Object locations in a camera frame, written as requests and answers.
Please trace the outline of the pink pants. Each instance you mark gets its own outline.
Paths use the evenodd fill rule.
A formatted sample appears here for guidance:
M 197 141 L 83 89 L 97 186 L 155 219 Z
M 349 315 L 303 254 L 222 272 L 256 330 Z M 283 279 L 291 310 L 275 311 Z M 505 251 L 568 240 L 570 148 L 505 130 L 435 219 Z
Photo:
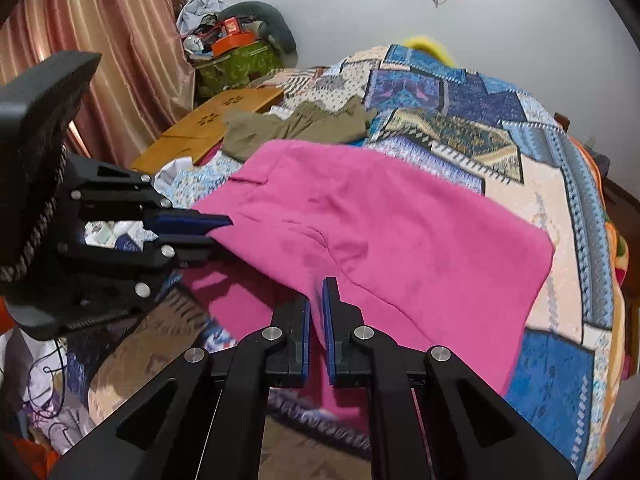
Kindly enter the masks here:
M 544 230 L 493 200 L 348 145 L 268 142 L 198 210 L 231 224 L 213 232 L 229 257 L 184 272 L 193 295 L 238 339 L 305 295 L 314 326 L 302 395 L 358 429 L 363 392 L 326 376 L 326 278 L 368 325 L 404 347 L 450 348 L 503 393 L 554 254 Z

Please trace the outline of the blue patchwork bedspread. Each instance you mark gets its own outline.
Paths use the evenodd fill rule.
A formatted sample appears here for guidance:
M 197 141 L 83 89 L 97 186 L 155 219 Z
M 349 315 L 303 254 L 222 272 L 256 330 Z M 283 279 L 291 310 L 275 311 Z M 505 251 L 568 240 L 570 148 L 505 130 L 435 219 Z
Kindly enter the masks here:
M 330 68 L 276 70 L 255 88 L 264 87 L 280 88 L 284 96 L 257 114 L 281 119 L 303 102 L 335 112 L 358 96 L 367 110 L 378 111 L 367 136 L 326 145 L 402 160 L 493 200 L 548 234 L 552 267 L 525 322 L 504 394 L 580 478 L 590 476 L 603 460 L 620 384 L 622 302 L 614 292 L 596 184 L 560 124 L 512 84 L 446 66 L 400 44 L 358 52 Z M 174 159 L 160 168 L 157 191 L 178 207 L 198 208 L 247 162 L 224 154 L 222 142 L 203 165 L 171 172 Z M 174 292 L 138 328 L 70 337 L 67 385 L 100 422 L 187 342 L 201 340 L 217 351 L 239 339 L 209 310 L 189 320 L 186 297 Z M 288 418 L 318 434 L 363 446 L 367 427 L 346 424 L 301 393 L 279 391 L 272 398 Z

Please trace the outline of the striped brown curtain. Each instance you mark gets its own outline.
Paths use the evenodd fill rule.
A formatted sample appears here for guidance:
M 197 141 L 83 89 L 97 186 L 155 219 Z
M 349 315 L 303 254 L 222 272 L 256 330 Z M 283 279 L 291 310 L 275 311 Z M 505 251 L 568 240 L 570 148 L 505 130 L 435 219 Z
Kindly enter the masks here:
M 1 80 L 60 51 L 100 55 L 67 130 L 74 152 L 129 166 L 193 106 L 176 18 L 186 0 L 18 0 L 1 26 Z

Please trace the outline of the orange round box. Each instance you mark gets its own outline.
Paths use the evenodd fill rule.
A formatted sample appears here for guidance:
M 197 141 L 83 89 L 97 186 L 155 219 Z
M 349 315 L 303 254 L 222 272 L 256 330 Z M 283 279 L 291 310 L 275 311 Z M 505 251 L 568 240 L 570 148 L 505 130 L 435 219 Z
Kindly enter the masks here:
M 254 32 L 237 32 L 236 34 L 224 36 L 214 42 L 212 47 L 213 56 L 216 58 L 233 49 L 248 46 L 256 40 L 257 36 Z

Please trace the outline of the orange floral blanket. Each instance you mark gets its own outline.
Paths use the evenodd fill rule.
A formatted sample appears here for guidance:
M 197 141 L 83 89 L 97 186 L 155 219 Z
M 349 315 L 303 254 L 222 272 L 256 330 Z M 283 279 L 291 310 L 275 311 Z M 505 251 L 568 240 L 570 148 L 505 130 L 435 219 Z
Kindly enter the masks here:
M 623 284 L 628 274 L 629 266 L 629 247 L 627 241 L 620 234 L 620 230 L 617 229 L 613 219 L 611 218 L 610 211 L 608 210 L 608 202 L 606 201 L 606 194 L 604 188 L 604 182 L 600 168 L 594 160 L 591 152 L 584 144 L 581 144 L 577 139 L 570 136 L 570 142 L 572 142 L 582 158 L 588 165 L 589 171 L 593 177 L 594 183 L 602 203 L 605 218 L 605 229 L 608 233 L 608 241 L 610 242 L 610 259 L 612 263 L 612 270 L 614 276 L 614 292 L 618 292 L 620 295 L 620 301 L 622 306 L 620 312 L 622 312 L 622 327 L 618 328 L 620 339 L 623 343 L 623 364 L 622 364 L 622 377 L 626 379 L 629 376 L 631 356 L 629 352 L 629 344 L 631 343 L 631 336 L 629 336 L 628 322 L 630 317 L 627 314 L 626 300 L 623 294 Z

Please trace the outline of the grey neck pillow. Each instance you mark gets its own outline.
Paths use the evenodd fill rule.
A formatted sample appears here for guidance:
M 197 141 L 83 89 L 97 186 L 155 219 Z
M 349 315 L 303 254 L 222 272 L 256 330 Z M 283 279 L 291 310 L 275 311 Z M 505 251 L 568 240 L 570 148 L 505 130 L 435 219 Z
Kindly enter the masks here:
M 258 22 L 258 37 L 270 42 L 280 53 L 284 55 L 294 54 L 297 51 L 296 41 L 288 28 L 288 24 L 278 9 L 268 3 L 260 1 L 243 1 L 232 4 L 216 13 L 219 21 L 228 18 L 248 18 Z

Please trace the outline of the olive green pants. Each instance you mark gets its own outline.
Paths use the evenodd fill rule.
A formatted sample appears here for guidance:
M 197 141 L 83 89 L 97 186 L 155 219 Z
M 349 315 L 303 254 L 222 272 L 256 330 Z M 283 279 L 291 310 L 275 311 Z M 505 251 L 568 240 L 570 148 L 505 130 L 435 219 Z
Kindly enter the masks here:
M 367 110 L 358 96 L 335 112 L 316 103 L 300 103 L 286 119 L 273 114 L 229 113 L 222 151 L 238 162 L 246 162 L 258 148 L 272 140 L 299 140 L 322 144 L 349 144 L 363 140 L 378 111 Z

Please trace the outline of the yellow plush toy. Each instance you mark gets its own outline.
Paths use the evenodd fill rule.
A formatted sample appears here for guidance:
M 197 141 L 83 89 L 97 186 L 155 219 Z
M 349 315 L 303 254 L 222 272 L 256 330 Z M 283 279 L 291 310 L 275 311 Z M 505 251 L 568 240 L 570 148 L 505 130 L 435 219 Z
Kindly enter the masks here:
M 427 36 L 413 36 L 406 39 L 402 45 L 408 49 L 417 50 L 429 55 L 438 62 L 449 66 L 456 67 L 457 64 L 444 46 Z

